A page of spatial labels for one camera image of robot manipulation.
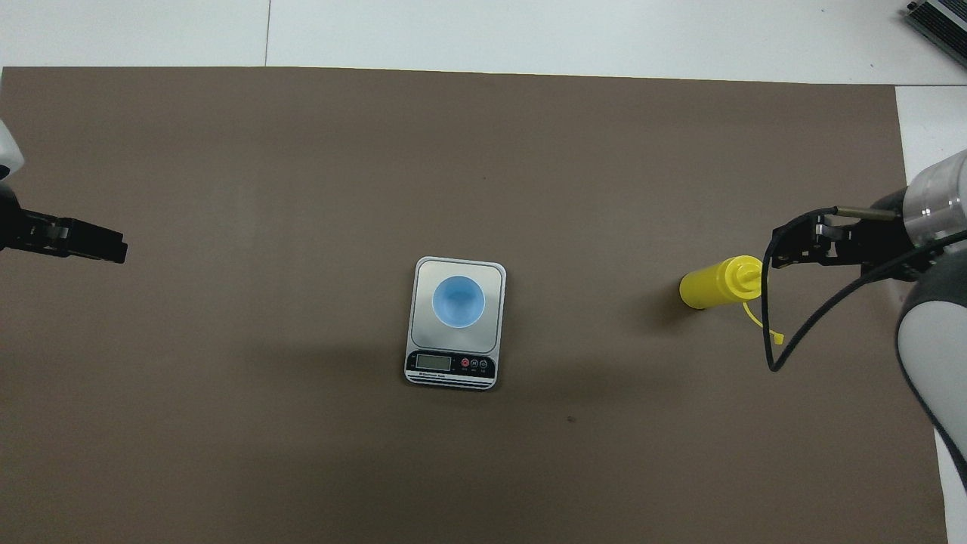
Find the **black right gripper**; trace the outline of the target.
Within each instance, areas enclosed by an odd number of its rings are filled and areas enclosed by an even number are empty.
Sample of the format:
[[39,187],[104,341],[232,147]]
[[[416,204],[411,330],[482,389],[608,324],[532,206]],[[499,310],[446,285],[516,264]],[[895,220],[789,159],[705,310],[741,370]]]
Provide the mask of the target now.
[[859,266],[866,274],[906,255],[915,245],[904,223],[905,193],[895,190],[863,208],[837,206],[832,214],[804,214],[774,228],[771,268],[820,259],[825,266]]

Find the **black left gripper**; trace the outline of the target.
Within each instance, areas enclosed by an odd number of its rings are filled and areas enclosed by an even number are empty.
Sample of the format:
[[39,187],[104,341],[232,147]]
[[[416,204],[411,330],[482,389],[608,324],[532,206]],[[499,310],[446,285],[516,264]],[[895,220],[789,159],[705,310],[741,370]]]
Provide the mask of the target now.
[[0,251],[37,252],[51,257],[83,257],[125,263],[124,234],[87,221],[25,210],[8,185],[0,185]]

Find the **yellow squeeze bottle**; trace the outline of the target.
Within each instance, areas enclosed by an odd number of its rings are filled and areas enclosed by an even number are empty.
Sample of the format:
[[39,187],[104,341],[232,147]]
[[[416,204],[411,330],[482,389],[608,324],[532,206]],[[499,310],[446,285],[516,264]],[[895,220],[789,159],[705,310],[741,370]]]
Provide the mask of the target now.
[[763,270],[763,262],[751,255],[726,258],[684,275],[678,285],[680,300],[694,310],[740,305],[756,326],[766,329],[750,307],[762,295]]

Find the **light blue plastic cup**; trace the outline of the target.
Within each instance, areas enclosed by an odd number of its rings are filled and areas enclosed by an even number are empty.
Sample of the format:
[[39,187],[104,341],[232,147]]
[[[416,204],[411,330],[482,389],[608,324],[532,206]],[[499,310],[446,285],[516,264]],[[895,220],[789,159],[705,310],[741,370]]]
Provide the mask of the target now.
[[431,296],[433,313],[440,323],[453,329],[474,325],[486,310],[484,291],[473,279],[451,276],[436,286]]

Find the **silver digital kitchen scale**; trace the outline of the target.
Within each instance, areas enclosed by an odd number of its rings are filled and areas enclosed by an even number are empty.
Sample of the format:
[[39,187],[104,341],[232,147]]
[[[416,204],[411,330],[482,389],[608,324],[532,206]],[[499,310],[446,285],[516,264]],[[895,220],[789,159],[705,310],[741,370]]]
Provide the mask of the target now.
[[[431,296],[443,280],[466,276],[481,286],[486,310],[472,326],[453,329],[440,323]],[[416,263],[402,372],[414,385],[486,391],[499,374],[505,268],[496,262],[424,257]]]

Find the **grey ribbed metal device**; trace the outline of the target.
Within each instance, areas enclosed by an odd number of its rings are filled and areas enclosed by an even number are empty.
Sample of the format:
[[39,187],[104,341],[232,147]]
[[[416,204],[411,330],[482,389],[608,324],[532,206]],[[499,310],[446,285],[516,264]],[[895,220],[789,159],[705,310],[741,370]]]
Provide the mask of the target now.
[[967,0],[909,0],[904,20],[967,70]]

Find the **brown table mat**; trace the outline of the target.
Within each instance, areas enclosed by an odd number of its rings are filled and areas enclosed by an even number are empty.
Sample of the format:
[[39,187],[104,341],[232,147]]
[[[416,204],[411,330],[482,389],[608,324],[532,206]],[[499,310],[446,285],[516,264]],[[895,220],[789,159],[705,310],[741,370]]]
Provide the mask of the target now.
[[[681,277],[907,176],[890,86],[6,68],[0,544],[946,544],[901,283],[777,374]],[[497,383],[404,378],[424,257],[505,268]]]

